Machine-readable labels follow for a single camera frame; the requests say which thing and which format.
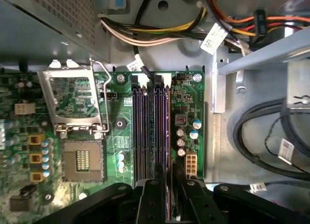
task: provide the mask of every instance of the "white cable tag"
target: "white cable tag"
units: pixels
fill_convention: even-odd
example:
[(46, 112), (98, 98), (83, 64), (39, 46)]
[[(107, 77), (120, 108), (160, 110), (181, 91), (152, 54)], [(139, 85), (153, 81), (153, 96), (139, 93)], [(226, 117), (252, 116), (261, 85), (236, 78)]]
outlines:
[(217, 48), (221, 45), (227, 34), (228, 33), (224, 29), (215, 23), (203, 40), (200, 48), (211, 55), (215, 54)]
[(278, 158), (283, 160), (287, 164), (292, 165), (291, 161), (292, 161), (294, 148), (295, 146), (292, 143), (290, 143), (288, 140), (283, 138), (281, 145), (280, 145)]
[(144, 63), (139, 54), (136, 54), (135, 58), (136, 59), (132, 63), (127, 65), (127, 68), (130, 71), (141, 71), (141, 67), (144, 66)]
[(266, 185), (264, 183), (250, 184), (250, 192), (256, 193), (259, 191), (267, 191)]

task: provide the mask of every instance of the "black wire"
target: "black wire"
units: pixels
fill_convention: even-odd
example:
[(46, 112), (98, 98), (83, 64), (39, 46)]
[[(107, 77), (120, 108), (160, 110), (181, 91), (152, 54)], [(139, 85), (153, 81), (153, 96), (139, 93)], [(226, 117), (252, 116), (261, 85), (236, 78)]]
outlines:
[[(278, 118), (272, 123), (272, 125), (271, 125), (271, 127), (270, 127), (270, 129), (269, 129), (269, 132), (268, 132), (268, 134), (267, 134), (267, 136), (266, 136), (266, 138), (265, 138), (265, 140), (264, 140), (265, 147), (266, 147), (267, 151), (268, 151), (271, 155), (273, 155), (273, 156), (279, 156), (278, 154), (273, 153), (273, 152), (269, 149), (269, 147), (268, 147), (268, 145), (267, 145), (267, 141), (268, 141), (268, 139), (270, 138), (270, 136), (271, 136), (271, 134), (272, 134), (272, 132), (273, 132), (273, 129), (274, 129), (276, 123), (277, 123), (280, 119), (282, 119), (283, 117), (285, 117), (285, 116), (289, 116), (289, 115), (303, 115), (303, 114), (310, 115), (310, 112), (292, 112), (292, 113), (286, 113), (286, 114), (284, 114), (284, 115), (280, 115), (280, 117), (278, 117)], [(293, 164), (293, 163), (291, 164), (291, 166), (297, 168), (298, 170), (300, 170), (300, 171), (302, 171), (302, 172), (304, 172), (304, 173), (309, 173), (309, 172), (307, 172), (307, 171), (301, 169), (300, 167), (296, 166), (296, 165)]]
[[(147, 6), (149, 5), (151, 0), (143, 0), (141, 7), (138, 10), (137, 16), (136, 16), (136, 20), (135, 20), (135, 25), (139, 25), (141, 18), (147, 8)], [(133, 46), (134, 49), (134, 54), (139, 54), (139, 48), (138, 46)], [(154, 75), (149, 71), (149, 69), (146, 66), (141, 67), (141, 70), (144, 72), (144, 74), (147, 75), (147, 77), (151, 80), (154, 81)]]
[(224, 24), (218, 19), (217, 15), (216, 15), (216, 11), (213, 7), (213, 5), (210, 3), (209, 0), (202, 0), (203, 5), (206, 7), (208, 13), (211, 15), (212, 19), (215, 21), (215, 23), (217, 23), (223, 30), (225, 30), (228, 35), (235, 41), (238, 43), (238, 38), (230, 31), (226, 28), (226, 26), (224, 26)]
[(304, 155), (310, 157), (310, 146), (308, 146), (296, 133), (295, 129), (292, 127), (293, 124), (288, 115), (289, 110), (286, 107), (286, 100), (283, 101), (283, 107), (280, 112), (281, 124), (285, 135), (288, 137), (289, 141)]
[(233, 128), (233, 141), (236, 145), (236, 148), (238, 151), (249, 161), (252, 163), (256, 164), (257, 166), (266, 169), (270, 172), (295, 178), (295, 179), (300, 179), (300, 180), (305, 180), (305, 181), (310, 181), (310, 174), (308, 173), (300, 173), (300, 172), (293, 172), (293, 171), (288, 171), (284, 169), (277, 168), (275, 166), (272, 166), (264, 161), (262, 161), (259, 156), (253, 155), (245, 146), (243, 139), (242, 139), (242, 127), (243, 124), (246, 123), (249, 120), (252, 120), (254, 118), (258, 118), (261, 116), (266, 116), (266, 115), (271, 115), (280, 112), (281, 107), (264, 107), (265, 109), (256, 111), (254, 113), (250, 113), (243, 118), (241, 118)]

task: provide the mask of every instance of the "metal bracket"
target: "metal bracket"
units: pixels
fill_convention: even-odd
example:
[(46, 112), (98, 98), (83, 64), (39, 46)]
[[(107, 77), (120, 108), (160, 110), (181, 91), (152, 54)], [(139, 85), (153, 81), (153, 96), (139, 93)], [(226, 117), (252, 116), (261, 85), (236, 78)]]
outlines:
[(236, 92), (238, 93), (247, 93), (247, 88), (243, 85), (244, 80), (244, 70), (239, 70), (236, 74)]
[[(55, 134), (59, 133), (60, 138), (62, 139), (67, 138), (67, 133), (69, 131), (75, 131), (75, 130), (88, 130), (90, 134), (94, 133), (95, 139), (103, 139), (104, 135), (107, 132), (109, 132), (108, 104), (107, 102), (105, 102), (107, 123), (103, 124), (99, 107), (97, 87), (93, 74), (93, 63), (101, 65), (101, 67), (108, 76), (108, 80), (105, 81), (102, 86), (105, 100), (107, 100), (107, 84), (110, 83), (112, 77), (101, 62), (93, 61), (92, 59), (90, 59), (90, 62), (91, 62), (90, 69), (87, 69), (82, 66), (78, 68), (71, 68), (70, 66), (73, 65), (75, 62), (69, 60), (67, 61), (67, 67), (62, 67), (60, 69), (51, 69), (51, 67), (49, 67), (49, 70), (47, 71), (38, 72), (38, 77), (46, 100), (48, 112), (51, 117), (52, 124), (54, 126), (54, 132)], [(52, 68), (55, 68), (55, 65), (60, 65), (60, 63), (57, 63), (55, 60), (53, 61), (53, 63), (51, 63), (51, 65), (52, 64), (53, 64)], [(87, 78), (89, 80), (90, 91), (92, 94), (91, 103), (97, 109), (98, 115), (89, 118), (67, 118), (59, 116), (56, 113), (56, 107), (58, 101), (54, 97), (51, 85), (51, 81), (54, 78)]]

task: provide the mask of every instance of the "ventilation grille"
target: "ventilation grille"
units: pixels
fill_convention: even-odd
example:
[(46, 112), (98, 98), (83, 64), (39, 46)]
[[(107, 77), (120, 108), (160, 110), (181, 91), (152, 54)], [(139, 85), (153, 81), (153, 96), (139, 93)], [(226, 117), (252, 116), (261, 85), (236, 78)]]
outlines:
[(93, 0), (35, 0), (94, 45)]

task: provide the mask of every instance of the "capacitor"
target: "capacitor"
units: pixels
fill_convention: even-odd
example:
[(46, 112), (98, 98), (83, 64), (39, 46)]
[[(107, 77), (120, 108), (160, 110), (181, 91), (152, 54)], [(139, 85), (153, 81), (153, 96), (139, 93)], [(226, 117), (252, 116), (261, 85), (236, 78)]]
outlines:
[(4, 123), (4, 128), (5, 128), (5, 129), (16, 128), (16, 127), (18, 127), (18, 126), (19, 126), (19, 121), (17, 121), (17, 120), (14, 120), (14, 121), (8, 120), (8, 121), (6, 121), (6, 122)]
[(44, 176), (45, 178), (46, 178), (46, 177), (49, 177), (49, 175), (50, 175), (49, 170), (43, 171), (43, 176)]
[(42, 169), (43, 170), (47, 170), (49, 168), (49, 163), (48, 162), (44, 162), (43, 164), (42, 164)]
[(7, 138), (5, 140), (5, 146), (12, 146), (18, 144), (20, 141), (20, 137), (17, 135), (14, 135), (12, 138)]
[(179, 138), (178, 141), (176, 142), (176, 144), (179, 147), (185, 146), (185, 141), (182, 138)]
[(194, 129), (200, 129), (202, 127), (201, 121), (198, 119), (194, 119), (193, 120), (193, 127), (194, 127)]
[(45, 147), (45, 148), (43, 148), (43, 149), (41, 150), (41, 153), (42, 153), (43, 155), (47, 155), (49, 152), (50, 152), (50, 148), (49, 148), (49, 147)]
[(47, 147), (48, 146), (48, 140), (43, 140), (42, 142), (41, 142), (41, 147)]
[(27, 86), (27, 87), (32, 87), (32, 82), (31, 82), (31, 81), (28, 81), (28, 82), (26, 83), (26, 86)]
[(191, 130), (189, 131), (189, 137), (190, 137), (191, 139), (197, 139), (197, 138), (198, 138), (198, 132), (197, 132), (197, 130), (191, 129)]
[(123, 161), (120, 161), (117, 163), (117, 168), (120, 169), (120, 168), (124, 168), (125, 167), (125, 164)]
[(184, 157), (185, 154), (186, 154), (186, 151), (185, 151), (184, 147), (180, 147), (180, 148), (178, 149), (178, 156), (179, 156), (179, 157)]
[(178, 137), (183, 137), (184, 136), (184, 129), (183, 128), (178, 128), (177, 131), (176, 131), (176, 135)]
[(125, 159), (125, 152), (120, 151), (118, 153), (118, 155), (116, 156), (116, 158), (117, 158), (118, 161), (124, 161), (124, 159)]
[(18, 86), (19, 88), (23, 88), (23, 87), (25, 86), (25, 84), (24, 84), (23, 82), (19, 82), (19, 83), (17, 84), (17, 86)]
[(47, 142), (48, 142), (49, 145), (53, 145), (54, 139), (47, 138)]
[(49, 158), (50, 158), (50, 155), (44, 155), (43, 158), (42, 158), (42, 161), (43, 162), (48, 162)]

